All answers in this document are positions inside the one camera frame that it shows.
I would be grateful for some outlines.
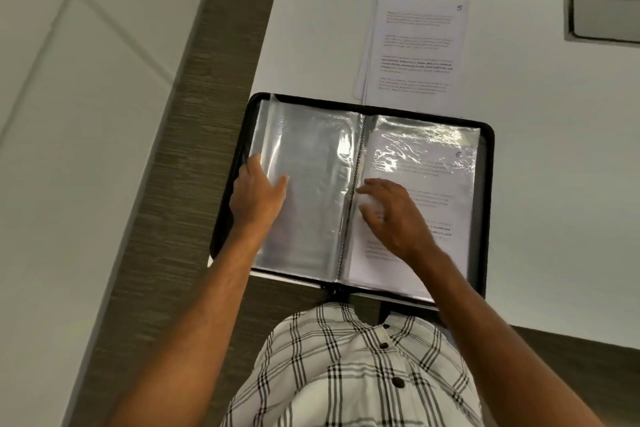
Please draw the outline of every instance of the right hand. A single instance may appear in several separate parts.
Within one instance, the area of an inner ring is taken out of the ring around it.
[[[361,204],[362,217],[382,245],[410,267],[443,253],[404,187],[386,179],[365,179],[356,192],[380,202],[382,217],[370,204]]]

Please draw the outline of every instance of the stack of papers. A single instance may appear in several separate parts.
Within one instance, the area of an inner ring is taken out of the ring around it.
[[[460,71],[468,2],[374,0],[353,96],[426,112],[446,104]]]

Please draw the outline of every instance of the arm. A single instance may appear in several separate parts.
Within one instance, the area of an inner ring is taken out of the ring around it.
[[[280,212],[288,178],[272,186],[249,158],[234,183],[234,226],[193,304],[117,405],[110,427],[192,427],[204,417],[249,271]]]
[[[399,184],[367,179],[358,189],[382,204],[360,207],[374,235],[405,261],[431,293],[479,391],[501,426],[604,427],[584,402],[476,293],[436,245]]]

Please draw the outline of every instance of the display book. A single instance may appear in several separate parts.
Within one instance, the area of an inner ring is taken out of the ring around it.
[[[484,123],[260,93],[249,100],[211,240],[233,223],[228,202],[253,154],[287,197],[253,268],[279,278],[412,305],[433,305],[413,271],[364,223],[355,192],[365,178],[403,185],[436,242],[484,296],[494,136]]]

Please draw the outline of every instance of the desk surface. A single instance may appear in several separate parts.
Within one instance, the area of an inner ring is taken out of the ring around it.
[[[446,107],[496,136],[486,298],[509,323],[640,349],[640,48],[567,42],[563,0],[468,0]],[[372,0],[275,0],[252,93],[352,97]]]

